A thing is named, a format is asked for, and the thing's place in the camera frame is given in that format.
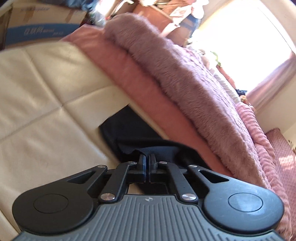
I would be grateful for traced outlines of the black pants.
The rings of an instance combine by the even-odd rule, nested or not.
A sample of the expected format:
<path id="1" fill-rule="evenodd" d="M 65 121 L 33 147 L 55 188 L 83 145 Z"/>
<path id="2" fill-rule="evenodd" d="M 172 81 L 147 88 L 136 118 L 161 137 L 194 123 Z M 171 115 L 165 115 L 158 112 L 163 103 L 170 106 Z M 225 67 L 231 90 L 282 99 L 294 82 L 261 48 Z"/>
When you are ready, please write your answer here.
<path id="1" fill-rule="evenodd" d="M 99 132 L 117 159 L 138 161 L 140 155 L 153 154 L 157 161 L 187 168 L 195 164 L 209 168 L 198 152 L 178 142 L 163 139 L 128 105 L 105 120 Z"/>

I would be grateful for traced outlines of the ribbed pink blanket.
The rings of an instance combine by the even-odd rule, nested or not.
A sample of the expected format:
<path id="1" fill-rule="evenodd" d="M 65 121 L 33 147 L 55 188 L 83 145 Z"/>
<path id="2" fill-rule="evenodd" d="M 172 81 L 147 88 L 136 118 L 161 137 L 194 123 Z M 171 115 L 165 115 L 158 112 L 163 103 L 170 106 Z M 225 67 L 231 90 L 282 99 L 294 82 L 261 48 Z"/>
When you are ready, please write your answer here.
<path id="1" fill-rule="evenodd" d="M 274 149 L 259 126 L 255 114 L 250 106 L 240 102 L 236 104 L 236 110 L 245 124 L 258 154 L 260 167 L 263 171 L 267 188 L 277 194 L 284 204 L 284 214 L 276 228 L 276 231 L 285 240 L 292 239 L 292 219 L 290 214 L 290 203 L 282 181 L 276 170 L 276 157 Z"/>

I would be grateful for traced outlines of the quilted pink headboard cover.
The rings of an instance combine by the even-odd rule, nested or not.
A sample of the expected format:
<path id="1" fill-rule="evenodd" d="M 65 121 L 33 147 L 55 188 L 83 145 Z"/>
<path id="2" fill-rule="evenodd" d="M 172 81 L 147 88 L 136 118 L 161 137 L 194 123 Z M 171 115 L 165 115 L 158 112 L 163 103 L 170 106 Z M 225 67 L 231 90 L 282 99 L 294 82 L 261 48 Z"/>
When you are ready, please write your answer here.
<path id="1" fill-rule="evenodd" d="M 290 203 L 295 201 L 295 153 L 279 128 L 266 133 L 276 156 L 276 170 Z"/>

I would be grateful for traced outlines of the cream leather mattress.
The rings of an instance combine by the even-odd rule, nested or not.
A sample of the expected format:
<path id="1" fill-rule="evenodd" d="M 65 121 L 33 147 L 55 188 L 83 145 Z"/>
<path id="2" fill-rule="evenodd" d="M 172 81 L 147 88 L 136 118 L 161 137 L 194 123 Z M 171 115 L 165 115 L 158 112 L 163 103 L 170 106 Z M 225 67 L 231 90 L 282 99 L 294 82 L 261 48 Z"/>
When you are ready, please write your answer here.
<path id="1" fill-rule="evenodd" d="M 11 208 L 23 192 L 99 164 L 117 166 L 98 127 L 126 105 L 166 137 L 73 44 L 1 51 L 1 240 L 20 231 Z"/>

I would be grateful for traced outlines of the fluffy mauve blanket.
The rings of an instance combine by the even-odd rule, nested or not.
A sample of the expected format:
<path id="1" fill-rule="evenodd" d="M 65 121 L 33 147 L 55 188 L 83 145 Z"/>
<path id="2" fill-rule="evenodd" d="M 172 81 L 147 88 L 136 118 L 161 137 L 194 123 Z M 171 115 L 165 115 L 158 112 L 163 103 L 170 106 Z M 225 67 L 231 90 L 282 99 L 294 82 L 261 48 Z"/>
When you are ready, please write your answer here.
<path id="1" fill-rule="evenodd" d="M 161 37 L 135 14 L 114 17 L 104 33 L 157 81 L 235 178 L 274 189 L 233 100 L 199 56 Z"/>

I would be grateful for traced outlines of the pink curtain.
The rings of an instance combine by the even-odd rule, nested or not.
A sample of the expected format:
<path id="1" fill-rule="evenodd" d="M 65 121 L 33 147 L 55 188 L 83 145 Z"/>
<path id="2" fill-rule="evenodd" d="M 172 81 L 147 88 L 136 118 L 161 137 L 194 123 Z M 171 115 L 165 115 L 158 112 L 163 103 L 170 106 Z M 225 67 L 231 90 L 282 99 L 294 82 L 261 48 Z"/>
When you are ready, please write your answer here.
<path id="1" fill-rule="evenodd" d="M 247 93 L 247 99 L 256 111 L 261 111 L 295 76 L 295 53 L 278 66 L 267 78 Z"/>

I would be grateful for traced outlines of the pink bed sheet layer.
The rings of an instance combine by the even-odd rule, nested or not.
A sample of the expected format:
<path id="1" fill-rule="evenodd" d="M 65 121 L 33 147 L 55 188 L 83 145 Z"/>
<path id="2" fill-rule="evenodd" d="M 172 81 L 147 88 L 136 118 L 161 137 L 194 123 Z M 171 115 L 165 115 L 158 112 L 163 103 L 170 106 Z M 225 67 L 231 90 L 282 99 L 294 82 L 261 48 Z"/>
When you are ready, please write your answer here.
<path id="1" fill-rule="evenodd" d="M 154 78 L 126 50 L 107 40 L 103 29 L 83 25 L 62 40 L 74 44 L 103 70 L 156 124 L 161 137 L 195 149 L 213 171 L 232 176 Z"/>

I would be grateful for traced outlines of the cardboard box blue print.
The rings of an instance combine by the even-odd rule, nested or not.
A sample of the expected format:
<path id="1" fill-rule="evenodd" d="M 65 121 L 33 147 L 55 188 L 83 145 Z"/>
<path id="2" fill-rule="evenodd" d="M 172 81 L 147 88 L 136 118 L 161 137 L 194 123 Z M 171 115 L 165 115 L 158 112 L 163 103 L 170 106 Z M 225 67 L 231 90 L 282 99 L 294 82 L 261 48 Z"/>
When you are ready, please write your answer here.
<path id="1" fill-rule="evenodd" d="M 41 1 L 7 1 L 1 6 L 1 49 L 61 39 L 80 27 L 86 11 Z"/>

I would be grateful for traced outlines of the pile of pink bedding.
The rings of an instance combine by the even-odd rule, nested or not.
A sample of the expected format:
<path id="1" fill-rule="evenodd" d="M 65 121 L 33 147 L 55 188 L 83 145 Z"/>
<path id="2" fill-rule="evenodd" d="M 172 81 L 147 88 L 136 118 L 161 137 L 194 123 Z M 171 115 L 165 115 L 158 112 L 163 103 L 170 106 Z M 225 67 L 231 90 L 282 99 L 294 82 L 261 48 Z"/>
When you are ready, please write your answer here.
<path id="1" fill-rule="evenodd" d="M 203 7 L 209 3 L 210 1 L 138 1 L 142 6 L 156 6 L 177 25 L 190 14 L 198 19 L 203 18 Z"/>

